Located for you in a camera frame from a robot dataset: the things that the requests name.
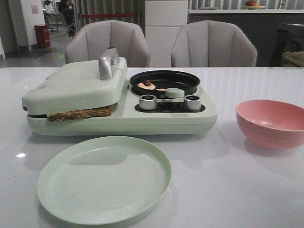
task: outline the gray chair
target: gray chair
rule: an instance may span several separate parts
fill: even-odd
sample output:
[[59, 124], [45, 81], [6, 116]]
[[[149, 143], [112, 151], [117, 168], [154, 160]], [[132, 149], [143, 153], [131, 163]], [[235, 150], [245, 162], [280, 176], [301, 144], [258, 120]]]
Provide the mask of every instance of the gray chair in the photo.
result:
[[117, 49], [128, 67], [148, 67], [150, 52], [142, 29], [118, 20], [83, 26], [66, 48], [66, 63], [96, 60], [108, 48]]
[[172, 67], [255, 67], [257, 49], [236, 25], [203, 20], [179, 30]]

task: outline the red trash can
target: red trash can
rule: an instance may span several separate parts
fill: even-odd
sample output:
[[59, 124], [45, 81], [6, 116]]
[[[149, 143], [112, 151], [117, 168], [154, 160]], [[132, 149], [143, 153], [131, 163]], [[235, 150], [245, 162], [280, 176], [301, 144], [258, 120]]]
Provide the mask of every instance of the red trash can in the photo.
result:
[[38, 48], [47, 48], [51, 46], [49, 40], [48, 25], [35, 25], [35, 33]]

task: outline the person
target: person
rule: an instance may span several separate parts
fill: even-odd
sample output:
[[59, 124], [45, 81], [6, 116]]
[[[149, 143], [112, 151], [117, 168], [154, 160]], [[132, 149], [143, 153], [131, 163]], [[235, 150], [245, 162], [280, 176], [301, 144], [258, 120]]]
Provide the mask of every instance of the person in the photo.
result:
[[[58, 11], [63, 14], [68, 25], [75, 24], [74, 10], [72, 9], [72, 4], [70, 0], [61, 0], [58, 4]], [[69, 36], [73, 36], [74, 32], [69, 31]]]

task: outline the sandwich maker handle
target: sandwich maker handle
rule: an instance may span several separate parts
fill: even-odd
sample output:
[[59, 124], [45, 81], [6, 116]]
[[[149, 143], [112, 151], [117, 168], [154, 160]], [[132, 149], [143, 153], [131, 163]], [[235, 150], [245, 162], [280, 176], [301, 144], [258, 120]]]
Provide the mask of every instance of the sandwich maker handle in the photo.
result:
[[119, 64], [117, 49], [109, 47], [99, 58], [98, 67], [101, 80], [112, 79], [113, 73], [111, 65]]

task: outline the doorway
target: doorway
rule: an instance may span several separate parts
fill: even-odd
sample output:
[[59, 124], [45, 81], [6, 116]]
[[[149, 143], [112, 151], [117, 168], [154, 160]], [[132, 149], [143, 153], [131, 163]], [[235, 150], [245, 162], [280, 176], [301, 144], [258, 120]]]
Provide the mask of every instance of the doorway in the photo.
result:
[[17, 51], [16, 35], [10, 16], [8, 0], [0, 0], [0, 37], [4, 53]]

